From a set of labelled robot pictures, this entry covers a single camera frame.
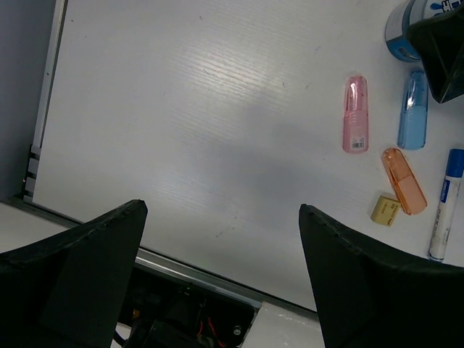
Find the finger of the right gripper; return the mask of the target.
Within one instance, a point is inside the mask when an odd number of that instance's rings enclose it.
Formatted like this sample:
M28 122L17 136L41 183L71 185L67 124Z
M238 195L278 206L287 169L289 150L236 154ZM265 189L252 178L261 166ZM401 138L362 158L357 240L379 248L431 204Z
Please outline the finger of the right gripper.
M407 29L430 92L440 104L463 95L463 8L421 20Z

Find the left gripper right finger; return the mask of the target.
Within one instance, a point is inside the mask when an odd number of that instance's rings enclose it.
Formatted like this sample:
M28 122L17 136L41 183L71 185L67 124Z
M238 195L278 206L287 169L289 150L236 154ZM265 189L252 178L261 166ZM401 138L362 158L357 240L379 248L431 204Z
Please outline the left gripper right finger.
M310 205L299 230L327 347L461 347L463 269L395 249Z

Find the blue slime jar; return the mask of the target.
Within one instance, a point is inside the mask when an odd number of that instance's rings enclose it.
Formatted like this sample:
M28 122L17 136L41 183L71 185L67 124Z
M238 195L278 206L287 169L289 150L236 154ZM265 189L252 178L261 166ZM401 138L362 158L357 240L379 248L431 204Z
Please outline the blue slime jar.
M389 15L385 27L385 42L390 53L403 62L421 59L407 40L408 28L422 20L443 15L457 9L463 0L409 0L403 1Z

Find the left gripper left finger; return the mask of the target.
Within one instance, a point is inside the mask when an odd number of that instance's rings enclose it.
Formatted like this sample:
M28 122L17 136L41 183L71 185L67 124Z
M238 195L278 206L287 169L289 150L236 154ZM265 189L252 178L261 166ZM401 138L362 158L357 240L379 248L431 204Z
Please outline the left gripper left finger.
M148 209L131 200L1 254L2 347L110 347Z

